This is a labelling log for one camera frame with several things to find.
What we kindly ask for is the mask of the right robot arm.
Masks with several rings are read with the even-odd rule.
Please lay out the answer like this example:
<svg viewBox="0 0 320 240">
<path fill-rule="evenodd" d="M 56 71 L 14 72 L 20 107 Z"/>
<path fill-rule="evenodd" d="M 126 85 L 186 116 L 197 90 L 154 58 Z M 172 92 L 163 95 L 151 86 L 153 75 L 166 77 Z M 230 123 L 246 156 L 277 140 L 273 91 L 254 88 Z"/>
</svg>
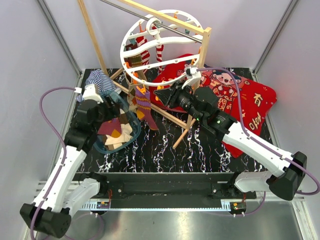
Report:
<svg viewBox="0 0 320 240">
<path fill-rule="evenodd" d="M 206 133 L 231 145 L 261 163 L 266 171 L 235 173 L 227 185 L 228 195 L 239 198 L 247 192 L 271 191 L 277 197 L 291 201 L 305 177 L 307 157 L 302 152 L 292 154 L 263 140 L 242 127 L 231 115 L 218 108 L 218 97 L 209 87 L 194 92 L 189 86 L 174 83 L 154 94 L 169 108 L 181 107 Z"/>
</svg>

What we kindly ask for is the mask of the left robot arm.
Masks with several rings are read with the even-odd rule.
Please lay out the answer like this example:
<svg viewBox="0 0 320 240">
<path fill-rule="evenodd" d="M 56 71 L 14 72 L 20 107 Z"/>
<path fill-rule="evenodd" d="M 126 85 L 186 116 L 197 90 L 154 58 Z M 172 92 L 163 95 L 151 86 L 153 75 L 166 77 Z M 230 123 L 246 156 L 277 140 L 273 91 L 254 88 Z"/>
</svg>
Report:
<svg viewBox="0 0 320 240">
<path fill-rule="evenodd" d="M 19 213 L 30 229 L 47 237 L 62 238 L 72 217 L 90 198 L 103 198 L 109 192 L 107 177 L 98 173 L 86 174 L 83 182 L 72 192 L 68 189 L 88 152 L 98 137 L 102 123 L 120 115 L 119 104 L 111 97 L 99 103 L 87 99 L 80 103 L 76 120 L 62 139 L 59 159 L 44 187 L 32 203 L 22 205 Z"/>
</svg>

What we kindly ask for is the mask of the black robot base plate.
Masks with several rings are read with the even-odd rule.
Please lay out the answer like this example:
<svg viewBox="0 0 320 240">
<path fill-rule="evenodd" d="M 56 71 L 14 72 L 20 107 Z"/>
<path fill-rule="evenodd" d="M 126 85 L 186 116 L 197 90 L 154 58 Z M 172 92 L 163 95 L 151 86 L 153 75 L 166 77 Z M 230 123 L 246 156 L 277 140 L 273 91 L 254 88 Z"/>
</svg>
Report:
<svg viewBox="0 0 320 240">
<path fill-rule="evenodd" d="M 233 173 L 102 173 L 102 193 L 85 206 L 106 211 L 229 211 L 231 202 L 255 200 L 241 193 Z"/>
</svg>

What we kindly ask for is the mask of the white round sock hanger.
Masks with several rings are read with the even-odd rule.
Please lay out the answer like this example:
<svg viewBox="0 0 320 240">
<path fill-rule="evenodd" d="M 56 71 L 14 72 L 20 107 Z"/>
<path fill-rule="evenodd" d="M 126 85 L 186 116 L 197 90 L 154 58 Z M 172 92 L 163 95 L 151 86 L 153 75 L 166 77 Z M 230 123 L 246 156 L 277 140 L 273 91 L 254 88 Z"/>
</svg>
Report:
<svg viewBox="0 0 320 240">
<path fill-rule="evenodd" d="M 146 21 L 146 30 L 132 34 L 132 31 L 140 26 L 141 21 L 137 21 L 127 32 L 125 35 L 122 45 L 120 48 L 120 60 L 123 65 L 124 71 L 133 79 L 133 82 L 135 84 L 141 84 L 141 85 L 146 85 L 146 86 L 151 86 L 151 87 L 157 87 L 157 86 L 167 86 L 167 85 L 172 85 L 173 83 L 177 81 L 181 81 L 183 78 L 187 78 L 187 80 L 184 82 L 182 85 L 183 87 L 186 86 L 192 86 L 194 85 L 199 79 L 200 75 L 196 73 L 196 69 L 199 66 L 199 61 L 202 61 L 205 57 L 205 54 L 207 53 L 207 48 L 205 45 L 202 43 L 203 40 L 203 33 L 196 33 L 195 35 L 188 35 L 186 33 L 182 33 L 181 37 L 177 36 L 168 36 L 168 37 L 161 37 L 160 33 L 166 30 L 166 28 L 159 27 L 152 29 L 152 26 L 159 26 L 161 21 L 155 17 L 152 14 L 148 14 L 147 16 L 142 16 L 141 17 L 142 21 Z M 146 35 L 153 36 L 153 40 L 148 41 L 144 44 L 138 45 L 137 48 L 127 50 L 126 49 L 126 43 L 127 41 L 131 39 L 137 39 L 140 37 L 144 37 Z M 166 44 L 190 44 L 193 42 L 197 42 L 201 44 L 201 47 L 199 49 L 198 54 L 186 56 L 186 57 L 179 57 L 175 59 L 170 59 L 166 61 L 159 61 L 157 63 L 148 63 L 148 64 L 143 64 L 141 66 L 132 66 L 130 67 L 128 64 L 126 64 L 126 59 L 130 57 L 136 57 L 140 55 L 143 52 L 148 51 L 151 48 L 156 48 L 156 47 L 161 47 Z M 138 71 L 144 71 L 156 67 L 163 67 L 171 64 L 178 64 L 183 61 L 189 61 L 191 60 L 191 66 L 187 68 L 188 72 L 183 72 L 180 76 L 169 80 L 165 82 L 160 82 L 160 83 L 153 83 L 153 82 L 148 82 L 144 79 L 140 79 L 137 77 L 137 72 Z"/>
</svg>

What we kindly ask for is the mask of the purple striped sock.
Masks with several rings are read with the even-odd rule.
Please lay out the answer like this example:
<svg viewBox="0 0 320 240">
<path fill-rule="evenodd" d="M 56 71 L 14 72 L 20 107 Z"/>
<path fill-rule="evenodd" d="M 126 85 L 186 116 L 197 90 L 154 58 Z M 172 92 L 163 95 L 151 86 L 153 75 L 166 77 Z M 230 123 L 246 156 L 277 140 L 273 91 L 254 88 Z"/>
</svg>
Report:
<svg viewBox="0 0 320 240">
<path fill-rule="evenodd" d="M 136 114 L 138 119 L 141 121 L 146 121 L 146 123 L 148 124 L 151 130 L 157 131 L 158 126 L 151 115 L 152 108 L 151 108 L 150 92 L 147 89 L 143 91 L 142 88 L 136 86 L 135 99 L 137 104 Z"/>
</svg>

